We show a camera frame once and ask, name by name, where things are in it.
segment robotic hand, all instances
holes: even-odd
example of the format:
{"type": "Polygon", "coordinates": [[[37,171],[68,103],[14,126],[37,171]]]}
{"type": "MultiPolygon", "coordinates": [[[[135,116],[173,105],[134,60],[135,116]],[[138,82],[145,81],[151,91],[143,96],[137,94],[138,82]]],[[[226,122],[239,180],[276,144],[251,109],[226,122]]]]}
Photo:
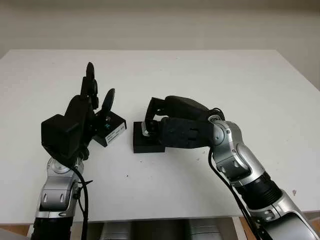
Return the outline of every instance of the robotic hand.
{"type": "Polygon", "coordinates": [[[94,66],[91,62],[82,79],[81,93],[70,101],[65,115],[56,114],[41,123],[41,143],[51,155],[47,180],[41,190],[34,221],[32,240],[69,240],[77,201],[83,213],[81,239],[87,237],[88,191],[82,177],[83,161],[89,157],[92,139],[106,147],[124,131],[126,121],[111,112],[115,89],[108,91],[101,110],[94,66]],[[84,191],[84,209],[80,202],[84,191]]]}
{"type": "Polygon", "coordinates": [[[244,144],[240,128],[225,121],[220,109],[210,110],[179,96],[153,97],[145,120],[133,124],[133,151],[157,153],[165,147],[210,147],[211,169],[232,192],[258,240],[320,240],[304,214],[244,144]],[[155,115],[168,117],[156,121],[155,115]]]}

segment black block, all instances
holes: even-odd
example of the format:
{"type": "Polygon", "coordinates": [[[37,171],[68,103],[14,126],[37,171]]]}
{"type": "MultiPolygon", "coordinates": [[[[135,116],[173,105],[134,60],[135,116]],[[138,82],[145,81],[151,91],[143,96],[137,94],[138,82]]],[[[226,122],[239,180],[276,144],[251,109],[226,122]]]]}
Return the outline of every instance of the black block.
{"type": "Polygon", "coordinates": [[[126,120],[118,116],[114,112],[110,111],[107,114],[109,121],[101,129],[98,130],[97,134],[93,136],[99,144],[106,147],[120,134],[127,129],[126,120]]]}
{"type": "Polygon", "coordinates": [[[143,153],[164,153],[164,147],[156,137],[144,136],[141,129],[141,121],[133,123],[133,152],[143,153]]]}

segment wire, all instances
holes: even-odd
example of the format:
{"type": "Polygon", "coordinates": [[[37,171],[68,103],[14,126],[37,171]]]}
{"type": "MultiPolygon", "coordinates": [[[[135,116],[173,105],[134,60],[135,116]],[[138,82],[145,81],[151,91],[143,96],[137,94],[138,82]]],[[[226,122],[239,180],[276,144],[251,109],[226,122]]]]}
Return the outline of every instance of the wire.
{"type": "Polygon", "coordinates": [[[82,211],[83,215],[83,224],[82,224],[82,234],[81,234],[81,240],[86,240],[87,239],[87,231],[88,231],[88,215],[89,215],[89,198],[88,198],[88,189],[87,189],[87,183],[82,177],[81,173],[74,167],[70,166],[69,167],[74,173],[79,177],[80,182],[82,184],[83,192],[84,192],[84,209],[79,202],[79,206],[82,211]]]}
{"type": "MultiPolygon", "coordinates": [[[[90,180],[90,181],[86,181],[85,182],[85,185],[88,185],[88,184],[90,184],[90,183],[92,183],[93,182],[93,180],[90,180]]],[[[82,207],[82,204],[81,204],[81,200],[80,200],[80,196],[81,196],[81,190],[83,189],[83,187],[79,187],[79,189],[78,189],[78,203],[79,203],[79,207],[80,207],[80,209],[81,209],[81,212],[82,212],[82,214],[84,214],[84,208],[82,207]]]]}
{"type": "Polygon", "coordinates": [[[227,180],[218,172],[218,170],[213,166],[211,158],[212,158],[212,152],[213,152],[213,148],[210,147],[209,149],[209,154],[208,154],[208,162],[209,162],[209,166],[210,168],[213,170],[213,172],[222,180],[222,182],[228,187],[228,189],[231,191],[236,203],[238,204],[246,222],[248,223],[252,233],[254,234],[255,238],[257,240],[260,240],[260,236],[257,230],[257,227],[255,225],[255,223],[253,222],[253,220],[251,219],[251,216],[249,215],[246,207],[244,206],[244,204],[242,203],[242,201],[240,200],[239,196],[237,195],[237,193],[235,192],[234,188],[229,184],[229,182],[227,182],[227,180]]]}

